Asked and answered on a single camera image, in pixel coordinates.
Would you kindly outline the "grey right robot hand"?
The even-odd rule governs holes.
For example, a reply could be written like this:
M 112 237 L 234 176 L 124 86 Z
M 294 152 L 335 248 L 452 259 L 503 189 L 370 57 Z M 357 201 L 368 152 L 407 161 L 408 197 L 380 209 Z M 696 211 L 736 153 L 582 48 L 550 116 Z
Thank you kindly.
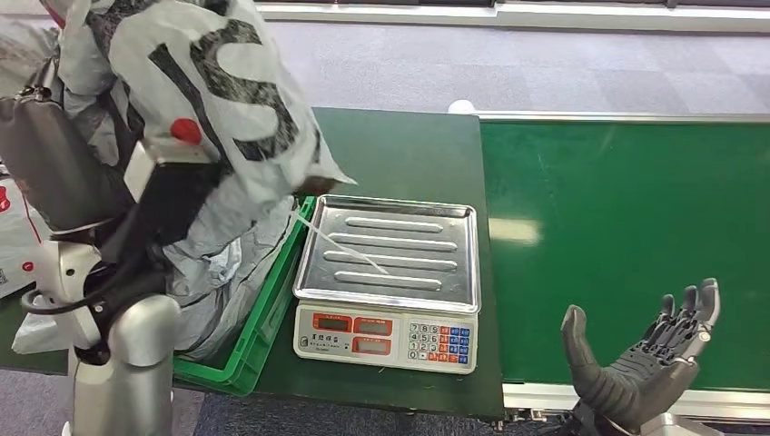
M 639 435 L 668 412 L 699 372 L 698 357 L 712 339 L 721 311 L 718 281 L 683 290 L 683 303 L 666 294 L 642 336 L 608 366 L 600 365 L 586 336 L 584 310 L 568 306 L 560 335 L 578 401 L 559 435 Z

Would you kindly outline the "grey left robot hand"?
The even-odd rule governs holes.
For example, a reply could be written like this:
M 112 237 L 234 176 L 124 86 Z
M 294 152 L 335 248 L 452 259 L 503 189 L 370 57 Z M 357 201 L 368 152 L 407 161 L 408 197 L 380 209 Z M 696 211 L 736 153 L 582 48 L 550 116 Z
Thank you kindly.
M 119 173 L 97 157 L 63 106 L 58 60 L 1 99 L 1 159 L 53 233 L 77 232 L 133 206 Z

